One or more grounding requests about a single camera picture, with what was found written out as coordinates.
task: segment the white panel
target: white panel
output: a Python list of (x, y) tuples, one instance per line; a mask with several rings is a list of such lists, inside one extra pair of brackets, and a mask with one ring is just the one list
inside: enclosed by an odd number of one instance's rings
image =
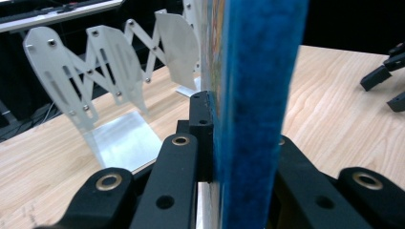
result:
[[(32, 29), (23, 45), (33, 70), (59, 110), (66, 114), (80, 131), (93, 129), (98, 116), (92, 104), (91, 92), (84, 87), (56, 32), (45, 27)], [(74, 80), (81, 98), (70, 78)]]
[(155, 15), (172, 81), (197, 90), (193, 78), (194, 66), (199, 60), (196, 35), (180, 15), (159, 12)]

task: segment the wooden table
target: wooden table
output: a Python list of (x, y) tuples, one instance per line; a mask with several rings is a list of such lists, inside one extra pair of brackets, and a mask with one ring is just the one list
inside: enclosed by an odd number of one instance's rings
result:
[[(342, 168), (363, 166), (405, 188), (405, 114), (385, 104), (405, 90), (404, 71), (367, 93), (359, 85), (385, 58), (302, 47), (283, 134), (333, 177)], [(161, 139), (175, 133), (178, 119), (188, 119), (188, 98), (176, 88), (165, 68), (144, 87), (150, 114), (143, 117)], [(131, 104), (116, 107), (108, 94), (95, 104), (100, 125), (135, 110)], [(65, 116), (1, 143), (0, 165), (1, 228), (55, 223), (78, 188), (100, 169)]]

